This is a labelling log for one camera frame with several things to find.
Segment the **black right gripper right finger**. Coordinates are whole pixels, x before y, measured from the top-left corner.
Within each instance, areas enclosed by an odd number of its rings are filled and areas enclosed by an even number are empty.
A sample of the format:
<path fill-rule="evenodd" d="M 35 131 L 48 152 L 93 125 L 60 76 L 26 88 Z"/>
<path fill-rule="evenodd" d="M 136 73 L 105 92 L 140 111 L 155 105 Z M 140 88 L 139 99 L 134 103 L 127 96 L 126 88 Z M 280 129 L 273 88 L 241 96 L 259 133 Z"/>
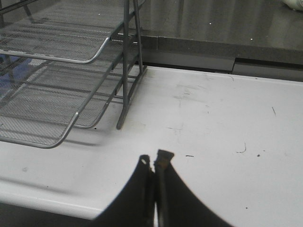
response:
<path fill-rule="evenodd" d="M 175 171 L 174 154 L 159 149 L 154 162 L 156 204 L 160 227 L 230 227 L 186 186 Z"/>

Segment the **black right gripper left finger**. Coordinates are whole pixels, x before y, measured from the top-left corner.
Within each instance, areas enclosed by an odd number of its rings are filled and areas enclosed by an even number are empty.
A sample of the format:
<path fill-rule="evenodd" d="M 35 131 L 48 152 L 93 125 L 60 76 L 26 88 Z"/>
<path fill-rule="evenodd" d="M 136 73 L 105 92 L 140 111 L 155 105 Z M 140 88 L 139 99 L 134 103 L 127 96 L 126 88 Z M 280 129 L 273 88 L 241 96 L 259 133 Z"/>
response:
<path fill-rule="evenodd" d="M 150 157 L 141 155 L 134 172 L 117 197 L 93 221 L 90 227 L 154 226 L 155 178 Z"/>

